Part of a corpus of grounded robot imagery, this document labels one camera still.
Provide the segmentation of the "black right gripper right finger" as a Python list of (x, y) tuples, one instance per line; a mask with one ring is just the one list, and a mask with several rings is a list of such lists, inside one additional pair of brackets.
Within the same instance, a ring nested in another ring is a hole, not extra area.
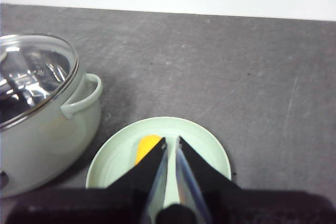
[(239, 187), (211, 166), (181, 136), (176, 140), (175, 158), (180, 205), (191, 210), (197, 223), (216, 223), (220, 192)]

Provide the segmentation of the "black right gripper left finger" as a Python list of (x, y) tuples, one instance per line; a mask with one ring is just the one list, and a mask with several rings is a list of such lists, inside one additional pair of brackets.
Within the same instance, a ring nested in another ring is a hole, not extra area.
[(163, 137), (137, 165), (107, 187), (113, 200), (112, 223), (155, 223), (164, 205), (167, 153)]

